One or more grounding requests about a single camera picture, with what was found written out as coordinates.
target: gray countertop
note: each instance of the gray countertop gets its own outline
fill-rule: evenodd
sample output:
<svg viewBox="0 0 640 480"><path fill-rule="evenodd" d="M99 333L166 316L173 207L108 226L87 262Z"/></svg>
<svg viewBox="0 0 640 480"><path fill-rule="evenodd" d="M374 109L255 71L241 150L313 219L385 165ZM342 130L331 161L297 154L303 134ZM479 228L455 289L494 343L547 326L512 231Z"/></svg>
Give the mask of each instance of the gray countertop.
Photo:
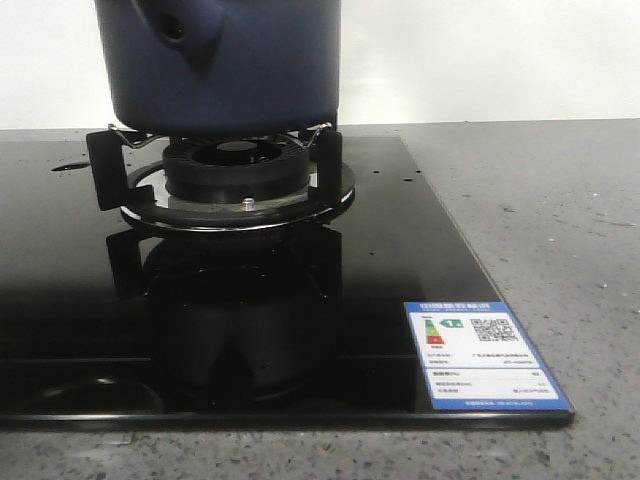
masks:
<svg viewBox="0 0 640 480"><path fill-rule="evenodd" d="M575 424L544 432L0 433L0 478L640 478L640 121L342 131L402 137L575 404ZM7 131L0 140L28 136Z"/></svg>

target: burner ring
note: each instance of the burner ring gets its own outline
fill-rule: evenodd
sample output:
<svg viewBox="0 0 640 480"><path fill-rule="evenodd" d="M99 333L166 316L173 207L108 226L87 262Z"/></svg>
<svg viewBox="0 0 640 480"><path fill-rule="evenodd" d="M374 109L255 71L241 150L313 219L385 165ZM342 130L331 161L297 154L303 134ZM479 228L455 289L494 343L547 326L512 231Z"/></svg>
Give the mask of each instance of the burner ring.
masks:
<svg viewBox="0 0 640 480"><path fill-rule="evenodd" d="M282 135L246 140L186 139L162 154L167 190L194 202L239 203L290 194L309 179L309 152Z"/></svg>
<svg viewBox="0 0 640 480"><path fill-rule="evenodd" d="M180 232L241 232L272 229L306 221L325 222L344 212L355 198L354 174L345 164L342 164L341 198L335 205L319 201L316 198L317 187L308 185L291 194L288 200L256 202L255 210L249 211L241 208L242 204L207 205L176 200L170 192L165 198L166 193L161 191L163 182L158 184L153 181L158 175L164 175L161 162L131 173L131 188L150 188L154 195L151 201L141 198L121 207L122 215L129 224L147 228L157 236Z"/></svg>

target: dark blue pot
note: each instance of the dark blue pot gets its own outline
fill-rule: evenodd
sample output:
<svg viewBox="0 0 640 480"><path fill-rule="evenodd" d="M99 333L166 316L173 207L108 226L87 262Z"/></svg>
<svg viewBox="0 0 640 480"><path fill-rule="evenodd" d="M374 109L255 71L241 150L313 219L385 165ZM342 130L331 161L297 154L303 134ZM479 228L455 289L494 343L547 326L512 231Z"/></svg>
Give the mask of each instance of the dark blue pot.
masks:
<svg viewBox="0 0 640 480"><path fill-rule="evenodd" d="M95 0L116 115L175 136L331 121L340 0Z"/></svg>

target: black burner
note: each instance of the black burner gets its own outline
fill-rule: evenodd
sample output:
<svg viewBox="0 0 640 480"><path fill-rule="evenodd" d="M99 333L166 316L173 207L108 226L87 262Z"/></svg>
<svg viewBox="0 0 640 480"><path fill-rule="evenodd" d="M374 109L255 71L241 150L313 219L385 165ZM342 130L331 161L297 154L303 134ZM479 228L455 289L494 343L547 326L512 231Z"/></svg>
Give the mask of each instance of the black burner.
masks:
<svg viewBox="0 0 640 480"><path fill-rule="evenodd" d="M182 140L162 155L167 190L194 202L241 203L288 195L309 181L309 152L291 138Z"/></svg>
<svg viewBox="0 0 640 480"><path fill-rule="evenodd" d="M120 207L134 226L165 235L278 228L328 221L353 202L355 180L342 163L342 135L330 124L305 143L290 134L244 140L172 141L163 161L127 174L122 147L140 132L87 136L102 210Z"/></svg>

